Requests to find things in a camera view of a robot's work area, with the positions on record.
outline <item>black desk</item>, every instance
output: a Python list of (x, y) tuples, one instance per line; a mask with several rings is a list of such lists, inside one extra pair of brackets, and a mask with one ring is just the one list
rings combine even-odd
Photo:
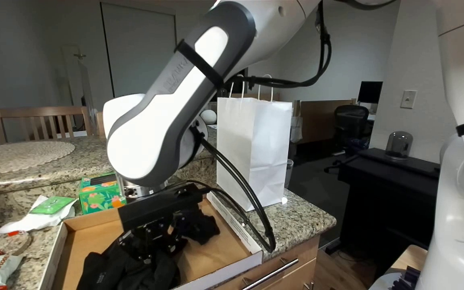
[(368, 253), (376, 278), (411, 244), (431, 242), (439, 164), (410, 158), (393, 162), (368, 149), (340, 166), (338, 180), (350, 184), (341, 246)]

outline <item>office chair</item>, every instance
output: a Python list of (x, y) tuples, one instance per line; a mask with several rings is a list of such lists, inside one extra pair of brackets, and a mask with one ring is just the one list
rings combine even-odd
[[(363, 106), (343, 105), (334, 110), (336, 146), (345, 151), (347, 157), (355, 155), (357, 151), (366, 149), (367, 140), (365, 134), (368, 120), (368, 109)], [(332, 166), (326, 167), (324, 171), (329, 173), (330, 169), (338, 168), (340, 160), (333, 162)]]

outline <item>light switch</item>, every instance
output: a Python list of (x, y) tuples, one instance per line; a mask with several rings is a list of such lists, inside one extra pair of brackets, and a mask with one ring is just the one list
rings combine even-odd
[(418, 91), (405, 90), (404, 95), (402, 96), (402, 103), (400, 104), (400, 107), (405, 109), (412, 109), (414, 106), (414, 100), (416, 99), (416, 93), (418, 93)]

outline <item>green wipes package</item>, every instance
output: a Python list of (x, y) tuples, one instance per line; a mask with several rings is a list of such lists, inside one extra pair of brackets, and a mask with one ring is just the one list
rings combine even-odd
[(50, 197), (44, 200), (41, 204), (34, 207), (30, 213), (42, 213), (44, 215), (52, 215), (61, 210), (64, 206), (70, 204), (74, 198), (69, 197)]

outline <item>wooden cabinet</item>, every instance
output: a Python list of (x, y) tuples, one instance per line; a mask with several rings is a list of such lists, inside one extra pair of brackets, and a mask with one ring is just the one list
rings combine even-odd
[(252, 288), (252, 290), (304, 289), (304, 282), (310, 285), (313, 280), (319, 241), (320, 237), (317, 236), (303, 242), (289, 251), (235, 277), (217, 289), (241, 290), (268, 275), (270, 276), (263, 283)]

